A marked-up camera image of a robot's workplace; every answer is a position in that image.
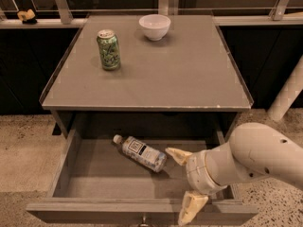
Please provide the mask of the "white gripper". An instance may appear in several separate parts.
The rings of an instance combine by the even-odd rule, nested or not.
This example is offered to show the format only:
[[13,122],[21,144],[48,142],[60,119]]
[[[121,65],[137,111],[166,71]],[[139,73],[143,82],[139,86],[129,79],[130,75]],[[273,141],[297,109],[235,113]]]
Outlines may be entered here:
[[226,188],[218,185],[206,168],[206,150],[191,153],[178,148],[166,148],[165,152],[180,165],[186,165],[187,181],[196,191],[187,191],[183,197],[179,213],[178,225],[185,226],[191,223],[196,215],[208,202],[208,195],[215,194]]

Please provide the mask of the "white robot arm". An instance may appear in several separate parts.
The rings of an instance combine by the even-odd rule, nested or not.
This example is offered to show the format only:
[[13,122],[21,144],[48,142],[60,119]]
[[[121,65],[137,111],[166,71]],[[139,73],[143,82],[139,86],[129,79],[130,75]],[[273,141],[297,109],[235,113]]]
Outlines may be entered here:
[[167,148],[166,153],[186,168],[191,186],[183,197],[180,226],[192,222],[210,195],[232,183],[273,177],[303,189],[303,148],[260,123],[237,126],[226,143],[210,150]]

